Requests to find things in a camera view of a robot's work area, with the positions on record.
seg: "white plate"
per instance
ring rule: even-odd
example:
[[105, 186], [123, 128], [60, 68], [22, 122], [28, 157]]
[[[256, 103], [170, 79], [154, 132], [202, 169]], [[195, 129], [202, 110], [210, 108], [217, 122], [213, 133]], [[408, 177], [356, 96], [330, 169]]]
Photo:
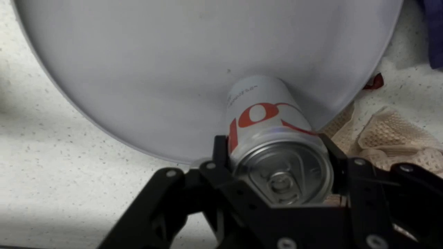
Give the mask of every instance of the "white plate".
[[401, 0], [17, 0], [60, 89], [107, 132], [192, 164], [224, 135], [241, 78], [287, 81], [314, 128], [363, 88]]

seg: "crumpled fabric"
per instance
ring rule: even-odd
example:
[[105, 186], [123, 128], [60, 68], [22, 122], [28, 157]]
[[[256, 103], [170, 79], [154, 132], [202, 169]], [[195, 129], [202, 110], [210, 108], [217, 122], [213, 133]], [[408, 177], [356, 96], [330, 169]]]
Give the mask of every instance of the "crumpled fabric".
[[415, 164], [443, 177], [443, 150], [428, 132], [397, 111], [382, 108], [354, 139], [353, 112], [350, 106], [323, 130], [346, 155], [361, 157], [384, 171], [399, 162]]

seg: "speckled surface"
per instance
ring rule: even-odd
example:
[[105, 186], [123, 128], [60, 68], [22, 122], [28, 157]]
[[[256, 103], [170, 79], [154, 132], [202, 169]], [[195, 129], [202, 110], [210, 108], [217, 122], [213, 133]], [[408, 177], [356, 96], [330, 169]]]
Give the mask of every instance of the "speckled surface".
[[[379, 71], [386, 86], [357, 99], [357, 124], [392, 106], [442, 143], [443, 72], [426, 63], [414, 2]], [[71, 107], [28, 49], [10, 2], [0, 0], [0, 245], [96, 248], [162, 166], [176, 165], [120, 144]], [[190, 223], [176, 248], [213, 245], [202, 218]]]

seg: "soda can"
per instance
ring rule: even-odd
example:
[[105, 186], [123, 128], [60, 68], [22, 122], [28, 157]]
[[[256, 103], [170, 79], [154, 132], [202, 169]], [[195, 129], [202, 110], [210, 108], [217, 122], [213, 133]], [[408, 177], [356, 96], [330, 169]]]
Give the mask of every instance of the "soda can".
[[227, 118], [233, 175], [270, 207], [318, 204], [331, 193], [328, 151], [284, 82], [249, 76], [235, 83]]

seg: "red lettering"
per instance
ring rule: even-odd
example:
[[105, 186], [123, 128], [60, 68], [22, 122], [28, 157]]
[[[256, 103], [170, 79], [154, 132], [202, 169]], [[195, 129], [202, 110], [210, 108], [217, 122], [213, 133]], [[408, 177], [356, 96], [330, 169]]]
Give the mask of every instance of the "red lettering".
[[230, 136], [228, 136], [228, 153], [231, 154], [238, 146], [238, 133], [237, 133], [237, 119], [234, 119], [230, 125]]
[[[255, 107], [262, 107], [264, 110], [264, 117], [260, 119], [260, 121], [251, 121], [251, 110], [255, 108]], [[248, 110], [245, 110], [241, 115], [240, 115], [240, 119], [238, 119], [238, 126], [240, 128], [249, 128], [252, 125], [256, 125], [256, 124], [260, 124], [260, 122], [264, 122], [267, 119], [271, 119], [274, 117], [278, 115], [278, 108], [277, 106], [274, 104], [269, 104], [269, 103], [259, 103], [259, 104], [255, 104], [252, 107], [249, 107]]]
[[[289, 107], [298, 112], [300, 112], [299, 108], [291, 106], [291, 104], [287, 104], [287, 103], [277, 103], [277, 104], [270, 104], [270, 103], [259, 103], [259, 104], [255, 104], [255, 106], [251, 106], [248, 110], [245, 110], [241, 115], [240, 115], [240, 119], [238, 119], [238, 124], [237, 124], [237, 119], [234, 119], [230, 125], [230, 135], [228, 135], [228, 153], [231, 154], [237, 146], [238, 146], [238, 130], [237, 130], [237, 125], [238, 128], [249, 128], [249, 126], [253, 126], [256, 124], [262, 124], [264, 121], [269, 121], [274, 117], [277, 117], [280, 114], [278, 111], [278, 107]], [[251, 119], [251, 110], [255, 108], [255, 107], [262, 107], [264, 110], [264, 117], [260, 119], [260, 121], [252, 121]], [[288, 124], [287, 121], [284, 119], [280, 119], [281, 121], [281, 125], [285, 126], [285, 128], [289, 128], [291, 130], [295, 130], [298, 133], [305, 133], [305, 135], [312, 135], [312, 136], [317, 136], [317, 133], [313, 133], [310, 130], [305, 130], [305, 129], [300, 129], [300, 128], [296, 128], [291, 124]]]

